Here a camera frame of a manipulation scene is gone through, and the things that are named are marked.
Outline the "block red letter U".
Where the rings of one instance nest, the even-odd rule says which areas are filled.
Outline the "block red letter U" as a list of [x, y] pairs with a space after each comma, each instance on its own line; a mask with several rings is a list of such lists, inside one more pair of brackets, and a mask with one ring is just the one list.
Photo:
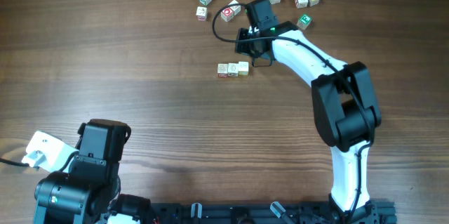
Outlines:
[[217, 65], [217, 76], [226, 78], [228, 77], [228, 64], [227, 63], [219, 63]]

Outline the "block yellow letter C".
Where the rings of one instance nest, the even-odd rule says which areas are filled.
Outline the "block yellow letter C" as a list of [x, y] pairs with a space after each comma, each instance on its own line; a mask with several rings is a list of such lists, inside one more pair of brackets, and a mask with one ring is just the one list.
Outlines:
[[239, 75], [248, 75], [249, 74], [249, 62], [240, 61], [238, 63], [239, 66]]

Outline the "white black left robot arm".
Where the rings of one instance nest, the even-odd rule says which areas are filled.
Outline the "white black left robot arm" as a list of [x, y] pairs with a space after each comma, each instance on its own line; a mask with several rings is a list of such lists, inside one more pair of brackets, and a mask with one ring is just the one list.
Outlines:
[[39, 181], [34, 223], [151, 223], [151, 201], [122, 195], [118, 175], [129, 125], [92, 119], [79, 127], [76, 151], [62, 169]]

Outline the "white block circle engraving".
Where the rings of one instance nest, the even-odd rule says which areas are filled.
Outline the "white block circle engraving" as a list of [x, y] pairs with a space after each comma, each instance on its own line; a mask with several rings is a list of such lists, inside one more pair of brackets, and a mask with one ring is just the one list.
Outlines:
[[228, 77], [237, 77], [239, 75], [239, 64], [229, 63], [227, 68]]

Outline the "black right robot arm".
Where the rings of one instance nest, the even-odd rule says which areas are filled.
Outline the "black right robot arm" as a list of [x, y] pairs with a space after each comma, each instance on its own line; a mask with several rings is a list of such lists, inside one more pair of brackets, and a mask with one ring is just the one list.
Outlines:
[[333, 186], [330, 204], [343, 223], [368, 217], [368, 153], [381, 124], [368, 68], [333, 58], [306, 39], [291, 22], [267, 29], [241, 28], [235, 51], [289, 67], [311, 88], [314, 123], [330, 147]]

